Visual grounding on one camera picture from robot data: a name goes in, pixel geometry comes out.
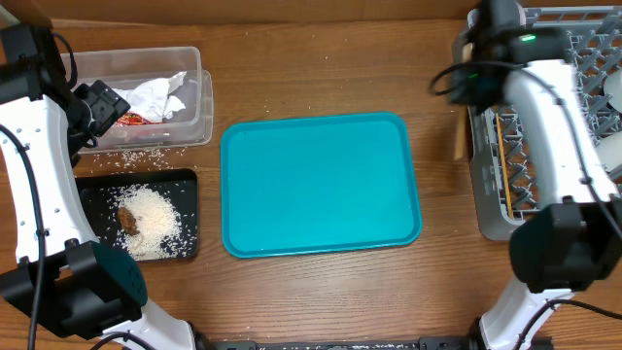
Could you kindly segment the red sauce packet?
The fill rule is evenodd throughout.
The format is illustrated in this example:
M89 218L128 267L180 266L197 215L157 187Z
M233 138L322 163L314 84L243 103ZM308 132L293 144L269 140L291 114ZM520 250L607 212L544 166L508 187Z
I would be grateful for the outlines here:
M162 124L162 122L153 122L150 121L139 114L125 113L122 117L120 117L116 122L115 126L132 126L132 125L150 125L150 124Z

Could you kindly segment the wooden chopstick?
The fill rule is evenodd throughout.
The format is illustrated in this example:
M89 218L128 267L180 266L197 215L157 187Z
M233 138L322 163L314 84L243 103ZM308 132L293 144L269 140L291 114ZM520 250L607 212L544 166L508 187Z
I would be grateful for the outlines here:
M508 177L507 177L507 166L506 166L506 161L505 161L505 151L504 151L504 144L503 144L503 137L502 137L502 125L501 125L501 119L498 113L495 113L495 121L496 121L496 126L497 126L497 138L498 138L498 145L499 145L499 157L500 157L500 162L501 162L501 178L503 182L505 206L506 206L508 217L511 220L514 220L513 208L512 208L512 203L511 203L511 191L509 188L509 182L508 182Z
M462 63L471 60L473 44L462 44L460 48L455 49L455 61ZM467 137L469 132L468 108L462 106L458 109L458 117L455 132L453 160L460 160L468 156Z

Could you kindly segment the white napkin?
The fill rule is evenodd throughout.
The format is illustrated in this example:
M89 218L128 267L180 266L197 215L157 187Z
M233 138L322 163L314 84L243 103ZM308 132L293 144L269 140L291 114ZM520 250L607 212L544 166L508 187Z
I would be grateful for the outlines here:
M186 72L179 72L171 78L149 80L134 89L114 88L114 91L130 104L128 112L164 123L186 108L186 104L173 94L182 86L186 75Z

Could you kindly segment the large white plate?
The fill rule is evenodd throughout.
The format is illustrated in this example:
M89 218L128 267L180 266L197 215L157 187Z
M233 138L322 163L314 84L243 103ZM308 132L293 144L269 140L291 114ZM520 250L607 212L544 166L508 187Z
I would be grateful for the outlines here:
M519 0L515 0L514 2L517 7L517 11L518 11L519 25L521 27L526 27L527 18L526 18L525 10L522 7L521 2Z

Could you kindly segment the brown food scrap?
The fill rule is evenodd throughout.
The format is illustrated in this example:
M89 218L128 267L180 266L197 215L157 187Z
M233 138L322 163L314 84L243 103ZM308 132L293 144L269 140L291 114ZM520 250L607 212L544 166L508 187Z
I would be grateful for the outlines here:
M118 208L118 219L120 221L122 230L126 234L134 236L140 233L137 227L137 220L127 208Z

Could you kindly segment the grey saucer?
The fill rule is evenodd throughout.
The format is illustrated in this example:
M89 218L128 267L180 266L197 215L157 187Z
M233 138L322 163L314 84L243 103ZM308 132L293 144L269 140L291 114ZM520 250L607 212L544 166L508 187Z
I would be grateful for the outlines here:
M622 113L622 71L610 74L604 82L604 94L609 96L608 104Z

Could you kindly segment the pile of rice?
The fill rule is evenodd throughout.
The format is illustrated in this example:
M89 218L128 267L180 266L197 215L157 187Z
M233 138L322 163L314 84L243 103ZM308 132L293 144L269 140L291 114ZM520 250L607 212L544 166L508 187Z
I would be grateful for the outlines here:
M118 219L118 208L127 208L137 220L139 234L126 234ZM121 248L137 262L188 258L194 238L172 200L147 185L113 188L108 200L112 210L106 233L113 233L113 246Z

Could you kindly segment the white cup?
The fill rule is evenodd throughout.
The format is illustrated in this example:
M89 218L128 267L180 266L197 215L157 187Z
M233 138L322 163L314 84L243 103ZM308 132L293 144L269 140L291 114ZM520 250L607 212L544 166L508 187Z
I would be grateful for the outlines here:
M614 133L601 139L596 152L606 172L618 168L622 162L622 133Z

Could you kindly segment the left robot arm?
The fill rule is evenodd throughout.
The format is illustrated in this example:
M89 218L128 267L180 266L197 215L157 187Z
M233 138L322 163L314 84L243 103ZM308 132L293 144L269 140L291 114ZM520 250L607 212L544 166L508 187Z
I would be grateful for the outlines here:
M96 346L204 349L205 336L150 300L136 261L100 243L79 198L74 165L128 103L102 82L79 84L62 36L19 23L1 32L1 150L17 217L17 267L2 298L58 337Z

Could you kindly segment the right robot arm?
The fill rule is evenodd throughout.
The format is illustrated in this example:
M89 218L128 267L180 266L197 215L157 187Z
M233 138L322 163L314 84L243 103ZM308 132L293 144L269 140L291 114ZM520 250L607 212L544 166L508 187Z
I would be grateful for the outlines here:
M564 34L531 28L514 1L483 1L451 66L456 104L511 106L535 166L538 212L509 239L513 276L481 316L466 349L539 349L538 329L563 304L606 279L621 257L621 198L600 164L579 105Z

